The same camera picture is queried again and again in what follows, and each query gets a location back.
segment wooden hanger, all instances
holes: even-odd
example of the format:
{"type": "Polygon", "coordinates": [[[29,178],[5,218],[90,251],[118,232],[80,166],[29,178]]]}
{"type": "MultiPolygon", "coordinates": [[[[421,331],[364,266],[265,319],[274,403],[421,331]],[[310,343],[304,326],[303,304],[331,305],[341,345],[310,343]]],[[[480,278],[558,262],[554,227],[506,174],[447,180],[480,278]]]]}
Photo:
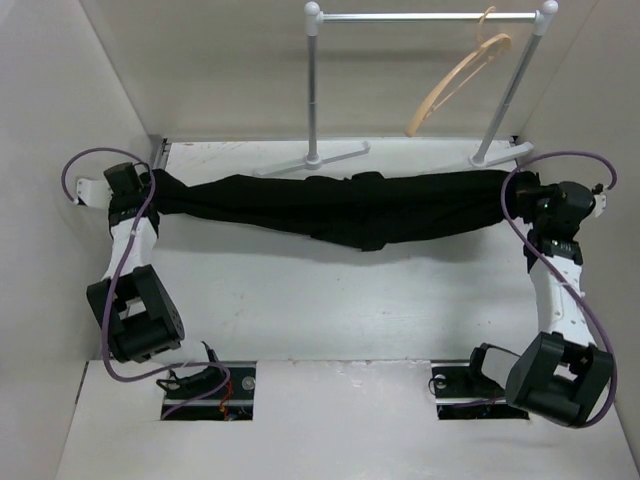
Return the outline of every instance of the wooden hanger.
{"type": "Polygon", "coordinates": [[[506,52],[511,48],[511,37],[506,33],[500,33],[495,37],[490,38],[486,42],[483,41],[484,39],[482,38],[481,34],[482,24],[484,23],[484,19],[487,17],[487,15],[493,11],[495,11],[495,7],[490,7],[486,12],[484,12],[484,15],[478,22],[478,30],[476,31],[476,40],[480,44],[478,48],[476,48],[473,52],[467,55],[464,60],[458,63],[458,65],[456,65],[453,70],[451,70],[447,74],[447,76],[444,77],[433,90],[431,90],[429,95],[425,97],[424,101],[418,107],[416,113],[413,115],[413,118],[409,122],[409,125],[407,125],[407,128],[404,132],[407,137],[413,137],[416,134],[418,127],[420,127],[422,122],[429,118],[433,114],[433,112],[435,112],[447,100],[455,95],[455,93],[460,90],[464,86],[464,84],[471,80],[480,70],[489,65],[503,52],[506,52]],[[436,103],[436,101],[442,95],[442,92],[461,72],[469,69],[481,59],[484,59],[484,61],[480,65],[478,65],[473,72],[471,72],[464,80],[462,80],[462,82],[460,82],[460,84],[451,93],[449,93],[446,97],[436,103]]]}

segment black cloth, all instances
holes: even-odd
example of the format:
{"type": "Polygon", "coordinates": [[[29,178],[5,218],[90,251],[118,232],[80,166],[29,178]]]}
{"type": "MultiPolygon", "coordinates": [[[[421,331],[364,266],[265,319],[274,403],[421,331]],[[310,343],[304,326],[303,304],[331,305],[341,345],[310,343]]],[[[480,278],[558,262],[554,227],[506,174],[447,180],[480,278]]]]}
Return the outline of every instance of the black cloth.
{"type": "MultiPolygon", "coordinates": [[[[192,187],[164,170],[154,175],[154,204],[165,215],[257,225],[373,251],[387,243],[430,240],[500,222],[500,188],[507,172],[405,178],[369,172],[344,180],[233,175],[192,187]]],[[[515,211],[516,190],[538,184],[533,173],[516,175],[507,192],[509,212],[515,211]]]]}

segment cable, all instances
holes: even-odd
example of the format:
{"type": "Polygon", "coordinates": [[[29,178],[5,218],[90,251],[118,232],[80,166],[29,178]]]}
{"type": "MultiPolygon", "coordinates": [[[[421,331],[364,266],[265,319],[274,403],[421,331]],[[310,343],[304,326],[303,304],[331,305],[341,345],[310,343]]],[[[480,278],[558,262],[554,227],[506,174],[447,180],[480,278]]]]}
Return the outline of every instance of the cable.
{"type": "Polygon", "coordinates": [[[520,231],[518,226],[515,224],[515,222],[509,215],[509,211],[507,209],[507,187],[511,179],[517,173],[521,172],[525,167],[528,167],[529,165],[539,162],[541,160],[545,160],[547,158],[553,158],[553,157],[563,157],[563,156],[586,157],[586,158],[592,158],[594,160],[597,160],[602,164],[604,164],[609,169],[609,172],[611,173],[611,183],[609,184],[608,187],[606,187],[606,189],[612,190],[618,183],[618,173],[616,172],[615,167],[609,160],[602,157],[601,155],[598,155],[596,153],[591,153],[591,152],[577,151],[577,150],[562,150],[558,152],[545,153],[543,155],[538,155],[536,157],[533,157],[529,160],[522,162],[520,165],[518,165],[518,167],[516,167],[511,172],[509,172],[507,177],[504,179],[504,182],[502,182],[502,188],[500,191],[500,205],[502,206],[502,213],[504,214],[504,218],[507,220],[507,222],[509,223],[509,225],[511,226],[515,234],[518,236],[518,238],[520,238],[522,243],[524,243],[524,245],[531,251],[531,253],[533,253],[533,255],[538,260],[540,260],[542,263],[546,265],[546,267],[551,271],[553,276],[556,277],[556,279],[562,284],[565,290],[569,293],[571,298],[573,298],[575,302],[580,306],[580,308],[586,314],[587,318],[591,321],[591,324],[594,326],[594,328],[598,332],[598,335],[602,339],[602,343],[604,344],[604,349],[608,353],[610,353],[611,356],[613,357],[613,372],[611,373],[611,382],[609,385],[609,393],[607,394],[607,399],[605,400],[605,403],[600,409],[600,411],[581,427],[581,428],[587,428],[595,425],[596,423],[598,423],[600,420],[604,418],[604,416],[607,414],[609,409],[611,409],[611,407],[613,406],[613,402],[616,398],[616,391],[618,389],[618,369],[616,366],[615,355],[613,353],[613,345],[611,343],[611,340],[609,339],[609,336],[607,335],[607,332],[605,331],[604,326],[602,325],[602,322],[600,321],[596,313],[591,309],[589,304],[587,304],[587,302],[582,298],[582,295],[580,295],[579,292],[575,291],[573,287],[569,285],[569,282],[564,277],[564,275],[562,275],[562,273],[556,267],[554,267],[553,264],[549,260],[547,260],[544,257],[544,255],[542,255],[529,240],[527,240],[527,237],[520,231]]]}
{"type": "Polygon", "coordinates": [[[119,382],[122,382],[122,383],[137,382],[139,380],[144,380],[145,378],[149,378],[149,377],[153,377],[154,375],[158,375],[159,373],[163,373],[163,372],[166,372],[168,370],[172,370],[172,369],[175,369],[175,368],[182,368],[182,367],[214,367],[214,368],[218,368],[219,370],[221,370],[222,372],[225,373],[225,379],[218,386],[216,386],[214,389],[212,389],[212,390],[210,390],[208,392],[202,393],[200,395],[197,395],[197,396],[195,396],[193,398],[190,398],[188,400],[185,400],[184,402],[181,402],[181,403],[179,403],[177,405],[174,405],[169,410],[164,412],[162,414],[162,417],[161,417],[164,420],[165,418],[167,418],[169,415],[171,415],[173,412],[175,412],[179,408],[182,408],[182,407],[184,407],[184,406],[188,405],[189,403],[194,402],[196,400],[201,400],[203,398],[206,398],[206,397],[208,397],[210,395],[213,395],[214,393],[218,392],[219,390],[221,390],[227,384],[227,382],[230,380],[231,372],[229,371],[229,369],[227,367],[225,367],[223,364],[221,364],[219,362],[187,362],[187,363],[174,363],[174,364],[171,364],[171,365],[167,365],[165,367],[157,368],[157,369],[152,370],[152,371],[147,372],[147,373],[143,373],[141,375],[135,375],[133,377],[123,377],[122,375],[118,374],[113,369],[113,367],[111,366],[111,359],[109,357],[109,353],[110,353],[109,352],[109,323],[111,321],[111,310],[113,308],[113,299],[114,299],[114,296],[115,296],[116,286],[118,284],[118,280],[120,278],[120,274],[122,273],[122,269],[124,268],[124,265],[125,265],[125,263],[127,261],[127,258],[129,257],[129,254],[131,253],[131,249],[133,248],[133,242],[135,240],[135,232],[138,229],[138,224],[140,223],[140,220],[142,220],[144,212],[147,210],[147,208],[151,204],[151,201],[153,200],[153,196],[155,195],[155,192],[156,192],[156,179],[155,179],[155,177],[153,175],[153,171],[152,171],[151,167],[149,166],[149,164],[147,164],[146,162],[142,161],[142,159],[140,159],[140,157],[134,155],[133,153],[127,152],[126,150],[120,150],[118,148],[110,148],[110,147],[90,148],[88,150],[84,150],[84,151],[78,153],[77,155],[73,156],[66,163],[64,168],[62,169],[62,174],[61,174],[62,190],[63,190],[64,194],[66,195],[66,197],[71,202],[73,202],[74,204],[77,204],[78,200],[76,198],[74,198],[73,195],[71,195],[71,192],[67,188],[67,173],[69,172],[69,168],[71,168],[71,166],[76,161],[78,161],[80,158],[82,158],[82,157],[84,157],[86,155],[89,155],[91,153],[95,153],[95,152],[117,153],[119,155],[124,155],[126,157],[129,157],[129,158],[133,159],[135,161],[135,165],[144,165],[145,166],[145,168],[149,172],[149,178],[151,180],[151,186],[149,188],[149,194],[145,198],[144,202],[142,203],[142,206],[140,207],[140,209],[136,213],[136,216],[134,217],[133,225],[131,226],[131,234],[129,236],[129,241],[127,242],[126,248],[124,249],[122,257],[120,258],[120,261],[118,262],[118,265],[116,266],[116,269],[115,269],[115,271],[113,273],[113,277],[111,278],[111,282],[109,284],[109,289],[107,291],[107,300],[106,300],[104,312],[102,314],[102,332],[101,332],[101,335],[100,335],[100,343],[101,343],[101,346],[102,346],[102,363],[104,364],[104,368],[107,370],[107,373],[109,374],[109,376],[111,378],[113,378],[114,380],[117,380],[119,382]]]}

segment clothes rack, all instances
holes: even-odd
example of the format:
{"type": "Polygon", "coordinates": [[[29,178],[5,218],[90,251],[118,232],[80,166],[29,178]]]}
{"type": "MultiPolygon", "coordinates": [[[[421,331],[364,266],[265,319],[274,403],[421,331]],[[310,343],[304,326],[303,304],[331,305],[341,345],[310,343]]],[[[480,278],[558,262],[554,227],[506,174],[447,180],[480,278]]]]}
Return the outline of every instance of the clothes rack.
{"type": "MultiPolygon", "coordinates": [[[[323,164],[346,160],[348,158],[366,155],[369,153],[370,145],[363,142],[357,150],[335,152],[335,154],[323,157],[318,152],[318,127],[317,127],[317,37],[321,24],[332,23],[417,23],[417,22],[478,22],[484,13],[340,13],[331,14],[320,10],[316,2],[308,2],[305,7],[307,48],[308,48],[308,125],[309,125],[309,149],[303,158],[290,160],[254,170],[254,175],[258,177],[280,175],[297,170],[317,170],[323,164]]],[[[511,161],[530,153],[533,145],[525,142],[521,145],[502,149],[498,152],[487,154],[491,142],[494,140],[498,128],[504,119],[511,101],[524,77],[527,67],[540,44],[540,40],[547,31],[553,16],[558,11],[558,2],[546,0],[541,9],[535,12],[520,13],[489,13],[485,16],[488,23],[531,23],[533,31],[529,37],[527,45],[520,56],[518,64],[514,70],[507,88],[503,94],[500,104],[487,128],[482,139],[480,148],[476,154],[472,155],[468,161],[472,167],[486,168],[511,161]]]]}

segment white enclosure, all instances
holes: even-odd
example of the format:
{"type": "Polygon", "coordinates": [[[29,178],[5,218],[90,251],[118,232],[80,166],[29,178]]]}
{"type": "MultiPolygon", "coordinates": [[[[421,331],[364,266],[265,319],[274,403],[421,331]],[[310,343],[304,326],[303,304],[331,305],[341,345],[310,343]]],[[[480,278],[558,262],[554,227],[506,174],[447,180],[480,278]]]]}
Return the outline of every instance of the white enclosure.
{"type": "Polygon", "coordinates": [[[158,422],[153,382],[114,385],[91,362],[57,480],[638,478],[614,414],[591,433],[438,421],[429,376],[421,361],[259,362],[253,421],[158,422]]]}
{"type": "MultiPolygon", "coordinates": [[[[306,134],[307,0],[82,0],[147,131],[178,140],[291,139],[306,134]]],[[[534,11],[542,0],[320,0],[330,13],[534,11]]],[[[520,133],[595,0],[563,2],[508,113],[520,133]]],[[[419,131],[481,136],[531,25],[506,32],[513,51],[474,78],[419,131]]],[[[323,25],[320,134],[402,136],[424,96],[477,46],[459,23],[323,25]]]]}
{"type": "MultiPolygon", "coordinates": [[[[361,253],[163,217],[153,264],[188,339],[155,360],[201,358],[200,340],[222,360],[258,360],[256,418],[159,422],[161,392],[152,381],[118,384],[95,361],[99,331],[85,289],[104,273],[110,239],[104,212],[64,199],[62,165],[94,146],[148,159],[162,137],[173,141],[167,169],[188,184],[302,157],[304,3],[0,2],[3,478],[638,478],[631,457],[640,452],[636,0],[561,0],[491,145],[499,151],[519,136],[538,152],[590,149],[620,171],[605,214],[586,222],[579,238],[587,299],[620,368],[617,412],[603,423],[574,431],[540,418],[436,420],[429,360],[468,357],[483,341],[521,351],[536,333],[521,245],[502,224],[361,253]],[[255,462],[245,461],[247,451],[255,462]]],[[[319,3],[332,13],[490,5],[522,12],[541,1],[319,3]]],[[[318,173],[406,176],[466,165],[530,31],[484,25],[485,37],[511,35],[513,50],[423,125],[419,135],[428,138],[408,140],[392,137],[476,47],[476,25],[323,25],[320,148],[366,139],[372,150],[318,173]]],[[[119,161],[98,155],[71,176],[99,177],[119,161]]],[[[585,165],[552,161],[541,168],[543,181],[606,181],[599,167],[585,165]]]]}

